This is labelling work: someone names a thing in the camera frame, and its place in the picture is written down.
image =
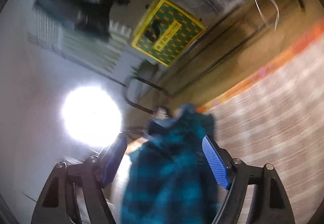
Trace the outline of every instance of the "bolt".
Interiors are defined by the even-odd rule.
[[[90,156],[89,161],[90,161],[91,163],[95,163],[95,162],[97,162],[97,161],[98,161],[98,156]]]
[[[65,166],[65,163],[64,162],[59,162],[55,165],[55,168],[62,168]]]
[[[234,158],[234,159],[233,159],[233,162],[234,162],[234,164],[236,164],[236,165],[240,165],[240,164],[242,164],[242,160],[241,160],[240,158]]]
[[[272,164],[266,164],[265,167],[266,167],[268,170],[272,170],[272,169],[274,169],[274,167],[273,167]]]

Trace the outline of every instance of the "yellow sign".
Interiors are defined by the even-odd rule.
[[[162,51],[168,42],[173,38],[175,33],[181,28],[182,24],[174,20],[172,24],[167,28],[163,35],[159,37],[153,48],[157,51]]]

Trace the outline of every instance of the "orange stripe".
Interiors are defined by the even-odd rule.
[[[297,42],[295,42],[291,47],[280,53],[277,57],[271,60],[268,64],[258,69],[250,77],[244,79],[240,83],[236,84],[234,87],[218,96],[214,100],[204,104],[201,107],[198,107],[197,112],[205,112],[210,108],[219,105],[220,103],[226,102],[232,97],[244,92],[249,89],[252,85],[264,79],[266,76],[275,72],[277,69],[286,65],[291,61],[295,56],[302,53],[306,48],[309,47],[310,43],[321,38],[324,32],[324,20],[321,20],[319,23],[315,24],[313,28],[307,31]]]

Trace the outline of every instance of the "black handle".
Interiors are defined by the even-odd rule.
[[[130,83],[131,83],[131,81],[132,81],[133,79],[136,79],[136,80],[138,80],[138,81],[140,81],[140,82],[145,83],[145,84],[148,85],[148,86],[151,86],[152,88],[155,88],[155,89],[157,89],[157,90],[159,90],[159,91],[162,91],[166,96],[168,96],[169,93],[168,93],[165,89],[159,87],[158,85],[156,85],[156,84],[154,84],[154,83],[152,83],[152,82],[149,82],[149,81],[147,81],[147,80],[145,80],[145,79],[143,79],[143,78],[140,78],[140,77],[136,77],[136,76],[129,76],[129,77],[126,79],[125,87],[124,87],[124,90],[123,90],[123,95],[124,95],[124,99],[126,100],[126,102],[127,102],[130,106],[132,106],[132,107],[134,107],[134,108],[136,108],[136,109],[139,109],[139,110],[141,110],[141,111],[145,111],[145,112],[147,112],[147,113],[149,113],[149,114],[152,114],[152,113],[153,113],[152,110],[150,110],[150,109],[148,109],[148,108],[146,108],[146,107],[143,107],[143,106],[141,106],[141,105],[139,105],[139,104],[137,104],[137,103],[134,103],[134,102],[130,101],[130,100],[127,98],[128,88],[129,88],[129,85],[130,85]]]

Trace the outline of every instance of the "bright light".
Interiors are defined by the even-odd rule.
[[[97,87],[80,87],[66,98],[62,111],[69,134],[90,146],[114,142],[122,123],[117,105]]]

